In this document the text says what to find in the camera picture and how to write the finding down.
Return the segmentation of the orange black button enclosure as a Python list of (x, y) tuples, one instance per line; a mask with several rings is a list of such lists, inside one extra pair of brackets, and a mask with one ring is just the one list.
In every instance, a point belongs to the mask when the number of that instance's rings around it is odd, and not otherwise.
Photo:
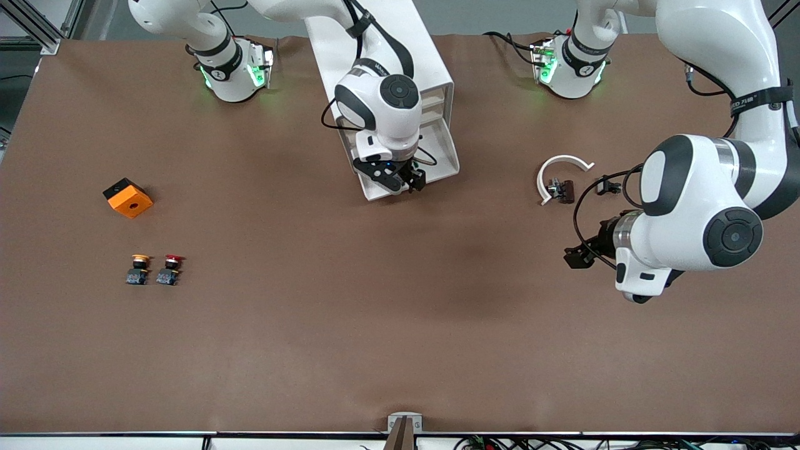
[(154, 205), (149, 194), (132, 182), (128, 177), (123, 177), (102, 192), (109, 207), (127, 218), (134, 219)]

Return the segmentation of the red push button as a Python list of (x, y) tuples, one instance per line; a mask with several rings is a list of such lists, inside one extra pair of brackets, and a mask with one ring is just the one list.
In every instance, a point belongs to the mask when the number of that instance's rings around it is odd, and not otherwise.
[(166, 254), (165, 264), (162, 269), (158, 271), (156, 282), (165, 286), (174, 286), (177, 284), (178, 278), (182, 273), (181, 268), (184, 258), (177, 256), (177, 254)]

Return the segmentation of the brown mounting post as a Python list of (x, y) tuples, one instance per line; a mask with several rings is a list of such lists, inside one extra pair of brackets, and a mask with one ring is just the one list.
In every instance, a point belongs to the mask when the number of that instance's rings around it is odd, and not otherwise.
[(416, 438), (410, 429), (406, 428), (408, 419), (398, 421), (391, 432), (388, 433), (382, 450), (417, 450)]

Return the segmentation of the grey metal bracket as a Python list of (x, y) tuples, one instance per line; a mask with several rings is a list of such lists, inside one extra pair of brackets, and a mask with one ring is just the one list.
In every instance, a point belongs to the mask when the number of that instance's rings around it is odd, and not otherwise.
[(387, 417), (387, 432), (391, 433), (394, 425), (403, 419), (407, 419), (409, 424), (406, 425), (414, 434), (421, 434), (424, 431), (423, 415), (418, 412), (395, 412)]

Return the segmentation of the yellow push button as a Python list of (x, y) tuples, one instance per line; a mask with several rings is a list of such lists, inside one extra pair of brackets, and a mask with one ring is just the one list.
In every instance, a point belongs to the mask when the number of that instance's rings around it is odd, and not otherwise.
[(149, 262), (151, 257), (148, 254), (132, 254), (132, 266), (126, 274), (126, 284), (143, 286), (148, 283)]

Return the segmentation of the brown paper table cover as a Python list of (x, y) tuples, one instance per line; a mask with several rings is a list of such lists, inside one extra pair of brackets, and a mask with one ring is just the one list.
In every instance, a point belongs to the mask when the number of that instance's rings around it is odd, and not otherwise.
[[(625, 35), (591, 97), (535, 86), (496, 40), (435, 37), (461, 170), (369, 202), (311, 43), (272, 89), (220, 102), (169, 41), (64, 42), (0, 164), (0, 432), (800, 432), (800, 205), (725, 271), (637, 305), (602, 263), (571, 270), (580, 188), (677, 133), (720, 136), (728, 102)], [(114, 211), (128, 178), (154, 205)], [(148, 254), (147, 284), (126, 284)], [(157, 284), (165, 255), (177, 284)]]

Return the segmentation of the brown small electrical component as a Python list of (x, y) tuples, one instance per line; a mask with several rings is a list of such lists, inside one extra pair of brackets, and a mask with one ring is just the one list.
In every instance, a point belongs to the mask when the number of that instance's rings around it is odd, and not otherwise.
[(546, 186), (552, 200), (559, 203), (571, 204), (575, 202), (574, 182), (572, 180), (560, 181), (556, 177)]

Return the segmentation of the aluminium frame profile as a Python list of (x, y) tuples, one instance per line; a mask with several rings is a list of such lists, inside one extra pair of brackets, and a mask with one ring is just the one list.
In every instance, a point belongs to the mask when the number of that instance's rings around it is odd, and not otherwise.
[(91, 0), (0, 0), (0, 51), (55, 55), (62, 40), (77, 35)]
[(773, 29), (778, 28), (778, 26), (786, 22), (798, 8), (800, 8), (800, 0), (780, 0), (775, 8), (767, 12), (769, 25), (771, 25)]

